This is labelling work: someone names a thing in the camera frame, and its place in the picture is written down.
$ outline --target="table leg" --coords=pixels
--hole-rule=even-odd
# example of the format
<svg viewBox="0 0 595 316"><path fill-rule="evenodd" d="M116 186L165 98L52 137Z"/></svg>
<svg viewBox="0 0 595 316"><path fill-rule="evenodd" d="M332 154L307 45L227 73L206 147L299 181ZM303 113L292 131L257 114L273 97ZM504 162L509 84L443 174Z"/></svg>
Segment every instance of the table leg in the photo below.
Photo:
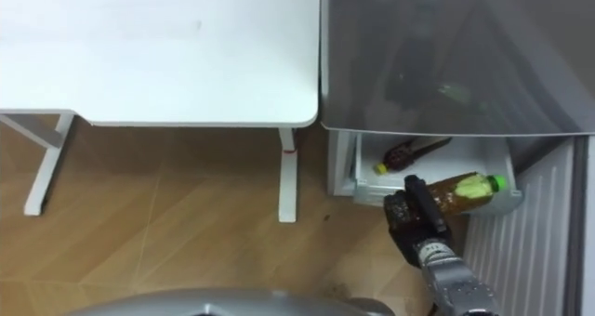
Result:
<svg viewBox="0 0 595 316"><path fill-rule="evenodd" d="M279 128L281 138L281 182L279 184L279 221L293 223L298 211L298 149L295 129Z"/></svg>
<svg viewBox="0 0 595 316"><path fill-rule="evenodd" d="M46 198L47 189L58 164L64 140L73 123L74 115L62 114L56 129L50 129L36 116L24 114L0 115L0 122L7 124L25 137L46 148L44 159L29 191L24 213L39 216Z"/></svg>

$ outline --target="brown liquid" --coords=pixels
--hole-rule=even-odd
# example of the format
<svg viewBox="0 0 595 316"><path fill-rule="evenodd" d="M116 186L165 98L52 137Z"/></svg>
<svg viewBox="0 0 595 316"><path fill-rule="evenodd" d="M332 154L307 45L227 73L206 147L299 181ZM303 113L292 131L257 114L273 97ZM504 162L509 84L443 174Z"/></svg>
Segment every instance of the brown liquid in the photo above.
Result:
<svg viewBox="0 0 595 316"><path fill-rule="evenodd" d="M440 211L445 215L456 215L478 208L492 201L492 196L470 199L455 194L456 184L459 181L476 174L477 172L466 173L428 185L428 190L436 201L436 204L438 204Z"/></svg>

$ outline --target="yellow bottle cap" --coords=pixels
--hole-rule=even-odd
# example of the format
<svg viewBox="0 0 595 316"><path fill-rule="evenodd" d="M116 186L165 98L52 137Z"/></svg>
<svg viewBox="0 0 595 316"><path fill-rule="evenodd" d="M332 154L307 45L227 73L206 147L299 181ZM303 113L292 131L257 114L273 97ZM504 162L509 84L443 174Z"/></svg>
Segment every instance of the yellow bottle cap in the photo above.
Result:
<svg viewBox="0 0 595 316"><path fill-rule="evenodd" d="M376 166L374 166L374 170L376 171L376 173L378 173L379 175L383 175L383 174L387 174L389 172L389 169L387 168L386 165L380 163Z"/></svg>

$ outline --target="plastic bottle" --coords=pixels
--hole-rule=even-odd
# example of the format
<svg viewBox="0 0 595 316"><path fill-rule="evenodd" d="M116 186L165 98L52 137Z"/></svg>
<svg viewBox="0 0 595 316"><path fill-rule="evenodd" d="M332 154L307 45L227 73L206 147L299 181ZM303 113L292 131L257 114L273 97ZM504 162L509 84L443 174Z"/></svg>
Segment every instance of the plastic bottle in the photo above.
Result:
<svg viewBox="0 0 595 316"><path fill-rule="evenodd" d="M489 204L494 195L505 190L508 185L503 176L485 176L471 172L435 182L427 187L440 210L449 216ZM385 207L388 205L392 216L398 218L403 227L416 224L420 220L417 207L399 194L397 191L394 195L387 196Z"/></svg>
<svg viewBox="0 0 595 316"><path fill-rule="evenodd" d="M445 215L460 214L489 204L494 194L507 188L505 177L485 176L477 172L428 185L430 194Z"/></svg>
<svg viewBox="0 0 595 316"><path fill-rule="evenodd" d="M450 137L419 137L407 140L384 154L382 163L374 166L377 174L383 175L389 171L402 171L415 160L450 143Z"/></svg>

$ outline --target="green bottle cap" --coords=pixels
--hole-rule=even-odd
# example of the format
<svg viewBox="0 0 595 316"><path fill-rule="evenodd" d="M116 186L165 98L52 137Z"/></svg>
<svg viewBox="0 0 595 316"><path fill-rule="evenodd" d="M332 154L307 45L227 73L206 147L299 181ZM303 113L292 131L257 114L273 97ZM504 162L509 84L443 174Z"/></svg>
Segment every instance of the green bottle cap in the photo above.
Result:
<svg viewBox="0 0 595 316"><path fill-rule="evenodd" d="M506 177L500 175L493 175L490 177L492 177L493 181L495 181L498 186L496 191L503 191L509 188L509 182L506 180Z"/></svg>

